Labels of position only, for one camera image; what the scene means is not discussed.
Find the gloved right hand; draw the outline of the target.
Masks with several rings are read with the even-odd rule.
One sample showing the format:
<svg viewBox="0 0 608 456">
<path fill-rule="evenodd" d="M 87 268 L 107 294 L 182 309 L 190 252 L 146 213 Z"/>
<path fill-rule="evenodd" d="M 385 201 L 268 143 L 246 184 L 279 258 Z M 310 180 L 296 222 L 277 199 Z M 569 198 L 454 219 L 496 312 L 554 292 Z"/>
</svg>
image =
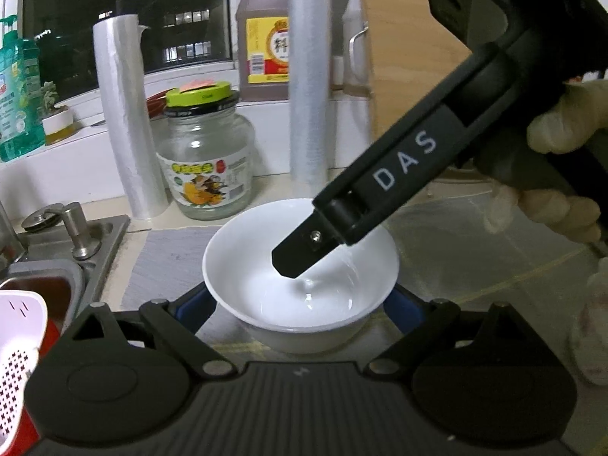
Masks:
<svg viewBox="0 0 608 456">
<path fill-rule="evenodd" d="M 505 131 L 504 147 L 493 139 L 476 168 L 494 179 L 484 226 L 491 234 L 509 227 L 521 210 L 531 221 L 577 243 L 607 236 L 607 81 L 566 84 L 565 94 L 525 129 Z"/>
</svg>

